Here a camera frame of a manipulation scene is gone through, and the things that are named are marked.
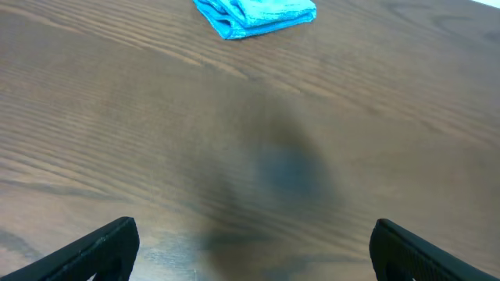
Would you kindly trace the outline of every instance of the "black object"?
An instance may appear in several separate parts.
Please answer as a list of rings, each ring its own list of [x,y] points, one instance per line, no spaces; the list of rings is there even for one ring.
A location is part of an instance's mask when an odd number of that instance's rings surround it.
[[[123,217],[0,281],[127,281],[138,249],[135,221]]]
[[[460,261],[388,219],[379,219],[370,239],[379,281],[499,281]]]

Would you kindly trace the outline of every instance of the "cloth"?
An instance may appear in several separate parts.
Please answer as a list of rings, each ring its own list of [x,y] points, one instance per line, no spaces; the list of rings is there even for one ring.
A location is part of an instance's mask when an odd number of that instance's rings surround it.
[[[265,34],[316,18],[310,0],[193,0],[224,39]]]

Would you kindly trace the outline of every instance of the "blue towel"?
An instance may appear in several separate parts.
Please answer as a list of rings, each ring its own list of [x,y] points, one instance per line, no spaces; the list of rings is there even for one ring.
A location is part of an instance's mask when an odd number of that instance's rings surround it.
[[[316,18],[310,0],[193,0],[224,39],[265,34]]]

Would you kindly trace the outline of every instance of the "blue cloth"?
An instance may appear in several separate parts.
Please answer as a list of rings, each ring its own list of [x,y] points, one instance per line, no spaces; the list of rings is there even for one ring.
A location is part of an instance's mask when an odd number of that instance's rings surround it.
[[[265,34],[316,18],[310,0],[193,0],[224,39]]]

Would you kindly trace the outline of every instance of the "brown wooden surface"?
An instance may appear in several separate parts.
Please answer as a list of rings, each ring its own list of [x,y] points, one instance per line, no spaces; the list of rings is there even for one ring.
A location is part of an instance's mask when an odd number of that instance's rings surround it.
[[[0,0],[0,276],[123,215],[132,280],[375,280],[380,217],[500,276],[500,10],[316,4]]]

